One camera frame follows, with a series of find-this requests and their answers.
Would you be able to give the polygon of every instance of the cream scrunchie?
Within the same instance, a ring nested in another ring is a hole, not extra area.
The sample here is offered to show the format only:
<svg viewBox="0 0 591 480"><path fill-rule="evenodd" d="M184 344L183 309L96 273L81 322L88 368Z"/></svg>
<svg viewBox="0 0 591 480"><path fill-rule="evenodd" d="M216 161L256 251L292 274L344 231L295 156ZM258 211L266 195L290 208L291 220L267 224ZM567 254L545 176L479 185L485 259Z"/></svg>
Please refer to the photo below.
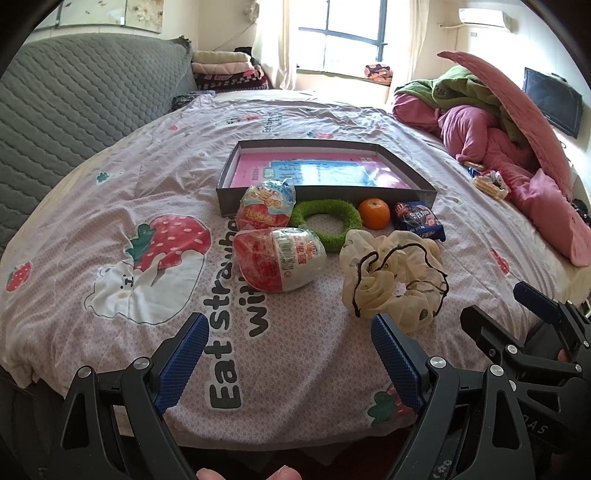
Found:
<svg viewBox="0 0 591 480"><path fill-rule="evenodd" d="M439 259L437 244L412 232L374 237L350 230L339 255L343 304L357 317L387 313L402 332L418 330L433 321L449 291ZM406 285L404 295L394 293L398 283Z"/></svg>

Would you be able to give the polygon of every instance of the curtain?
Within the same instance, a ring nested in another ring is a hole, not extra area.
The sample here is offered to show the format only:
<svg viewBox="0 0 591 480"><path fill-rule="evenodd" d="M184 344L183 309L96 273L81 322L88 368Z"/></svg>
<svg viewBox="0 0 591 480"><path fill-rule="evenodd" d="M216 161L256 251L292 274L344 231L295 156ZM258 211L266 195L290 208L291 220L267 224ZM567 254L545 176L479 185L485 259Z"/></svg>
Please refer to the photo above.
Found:
<svg viewBox="0 0 591 480"><path fill-rule="evenodd" d="M417 68L427 35L429 0L397 0L396 15L388 15L384 62L392 68L392 84L388 92L387 107L392 105L394 90L410 82Z"/></svg>
<svg viewBox="0 0 591 480"><path fill-rule="evenodd" d="M298 29L295 1L260 0L252 56L261 62L269 81L277 89L296 88L297 64L293 45Z"/></svg>

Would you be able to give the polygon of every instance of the air conditioner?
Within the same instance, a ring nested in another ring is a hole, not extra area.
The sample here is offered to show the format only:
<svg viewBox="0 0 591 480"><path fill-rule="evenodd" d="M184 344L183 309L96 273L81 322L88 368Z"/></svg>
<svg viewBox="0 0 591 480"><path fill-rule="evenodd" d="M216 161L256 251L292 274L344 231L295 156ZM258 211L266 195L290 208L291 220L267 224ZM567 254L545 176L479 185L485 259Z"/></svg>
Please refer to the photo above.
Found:
<svg viewBox="0 0 591 480"><path fill-rule="evenodd" d="M460 21L471 27L492 27L512 31L511 17L501 10L461 8Z"/></svg>

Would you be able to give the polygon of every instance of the window sill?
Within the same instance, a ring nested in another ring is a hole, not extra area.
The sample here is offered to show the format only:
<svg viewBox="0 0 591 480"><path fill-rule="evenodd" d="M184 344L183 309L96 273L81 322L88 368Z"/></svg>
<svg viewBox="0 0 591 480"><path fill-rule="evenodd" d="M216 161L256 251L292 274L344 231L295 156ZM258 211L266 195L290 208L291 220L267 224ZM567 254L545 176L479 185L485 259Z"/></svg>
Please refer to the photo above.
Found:
<svg viewBox="0 0 591 480"><path fill-rule="evenodd" d="M387 83L376 82L375 80L368 79L367 77L356 77L354 75L346 75L344 73L335 73L335 72L323 72L321 70L304 70L304 69L297 69L297 73L301 73L303 75L324 75L327 77L337 77L347 80L361 80L362 82L373 83L375 85L381 85L387 88L390 88L390 85Z"/></svg>

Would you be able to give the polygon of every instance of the box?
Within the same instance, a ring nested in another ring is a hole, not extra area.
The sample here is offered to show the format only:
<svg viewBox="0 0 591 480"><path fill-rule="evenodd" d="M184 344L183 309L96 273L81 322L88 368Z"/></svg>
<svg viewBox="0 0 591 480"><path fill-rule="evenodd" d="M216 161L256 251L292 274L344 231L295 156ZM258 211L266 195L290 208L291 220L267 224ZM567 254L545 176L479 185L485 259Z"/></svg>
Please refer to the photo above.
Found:
<svg viewBox="0 0 591 480"><path fill-rule="evenodd" d="M437 191L381 145L341 140L243 140L228 157L217 183L222 216L235 215L250 185L292 178L295 199L340 199L356 207L368 198L422 201L429 208Z"/></svg>

